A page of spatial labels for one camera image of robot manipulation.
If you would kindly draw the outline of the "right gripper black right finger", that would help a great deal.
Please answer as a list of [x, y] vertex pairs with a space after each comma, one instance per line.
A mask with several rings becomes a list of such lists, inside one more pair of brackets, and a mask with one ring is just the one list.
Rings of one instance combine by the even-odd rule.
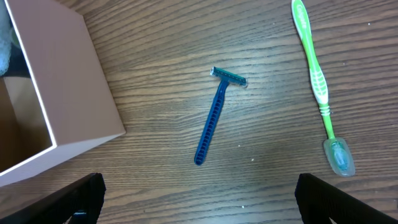
[[304, 224], [397, 224], [396, 219], [309, 173], [299, 175], [295, 198]]

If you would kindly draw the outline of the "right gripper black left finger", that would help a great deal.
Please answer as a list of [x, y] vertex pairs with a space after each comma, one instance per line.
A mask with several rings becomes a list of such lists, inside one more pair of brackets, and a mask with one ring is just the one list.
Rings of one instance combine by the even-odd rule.
[[1, 219], [1, 224], [96, 224], [104, 204], [102, 174], [91, 173]]

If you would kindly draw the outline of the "clear pump dispenser bottle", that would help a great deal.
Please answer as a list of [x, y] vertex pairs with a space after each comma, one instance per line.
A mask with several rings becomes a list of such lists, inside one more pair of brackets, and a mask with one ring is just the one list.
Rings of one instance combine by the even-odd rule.
[[12, 50], [12, 41], [10, 38], [10, 31], [11, 31], [11, 19], [6, 7], [6, 4], [3, 0], [1, 0], [1, 20], [0, 20], [0, 54], [1, 54], [1, 61], [0, 61], [0, 74], [4, 76], [5, 73], [9, 69], [10, 59], [11, 59], [11, 50]]

